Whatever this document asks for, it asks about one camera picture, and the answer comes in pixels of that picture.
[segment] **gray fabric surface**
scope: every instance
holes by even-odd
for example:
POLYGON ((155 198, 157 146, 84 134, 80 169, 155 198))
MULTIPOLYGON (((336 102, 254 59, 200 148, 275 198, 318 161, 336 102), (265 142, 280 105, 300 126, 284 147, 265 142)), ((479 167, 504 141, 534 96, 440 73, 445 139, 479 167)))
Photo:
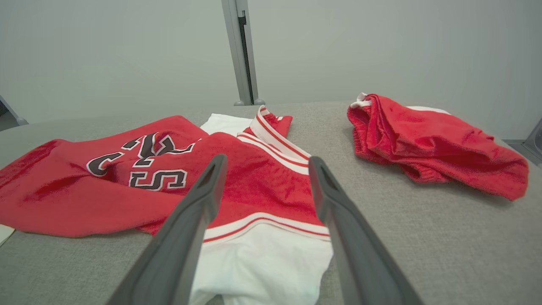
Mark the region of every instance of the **gray fabric surface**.
MULTIPOLYGON (((294 117, 288 138, 326 161, 423 301, 540 303, 542 170, 530 164, 530 187, 514 203, 459 183, 415 184, 394 166, 354 156, 348 104, 268 108, 276 115, 294 117)), ((252 118, 256 107, 141 108, 114 118, 20 126, 0 132, 0 167, 54 138, 96 139, 170 115, 184 115, 201 125, 211 112, 252 118)), ((104 304, 149 240, 150 236, 135 231, 78 239, 16 232, 0 247, 0 300, 4 304, 104 304)), ((341 303, 332 262, 322 278, 318 304, 341 303)))

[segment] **red jersey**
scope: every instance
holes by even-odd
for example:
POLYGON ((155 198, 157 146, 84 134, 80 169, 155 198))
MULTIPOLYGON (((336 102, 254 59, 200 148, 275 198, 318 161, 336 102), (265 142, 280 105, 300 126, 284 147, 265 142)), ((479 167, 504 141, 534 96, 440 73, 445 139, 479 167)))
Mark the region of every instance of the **red jersey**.
POLYGON ((50 141, 0 170, 0 223, 66 237, 155 234, 211 159, 225 154, 224 193, 206 243, 259 223, 329 240, 314 210, 309 154, 285 138, 291 120, 262 106, 237 137, 208 135, 174 116, 103 139, 50 141))

